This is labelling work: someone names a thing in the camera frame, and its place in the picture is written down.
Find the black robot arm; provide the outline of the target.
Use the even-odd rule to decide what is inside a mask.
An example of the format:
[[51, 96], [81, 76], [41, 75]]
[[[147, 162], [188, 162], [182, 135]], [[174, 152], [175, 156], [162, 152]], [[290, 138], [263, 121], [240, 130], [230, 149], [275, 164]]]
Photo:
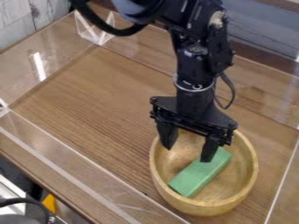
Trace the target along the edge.
[[218, 148], [231, 144], [236, 121], [216, 98], [216, 81], [230, 78], [235, 52], [228, 40], [228, 17], [220, 0], [112, 0], [119, 14], [139, 25], [156, 22], [167, 28], [176, 56], [175, 96], [154, 96], [151, 117], [166, 148], [179, 130], [204, 136], [200, 161], [208, 163]]

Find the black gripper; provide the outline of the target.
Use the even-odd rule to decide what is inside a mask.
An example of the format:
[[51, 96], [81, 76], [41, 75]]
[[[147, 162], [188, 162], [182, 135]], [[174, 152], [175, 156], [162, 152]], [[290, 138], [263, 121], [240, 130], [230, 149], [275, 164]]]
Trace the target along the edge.
[[163, 147], [170, 150], [179, 136], [179, 129], [207, 137], [202, 148], [200, 161], [208, 163], [220, 145], [231, 145], [236, 121], [227, 116], [214, 103], [214, 93], [187, 93], [176, 96], [152, 96], [151, 117], [156, 122]]

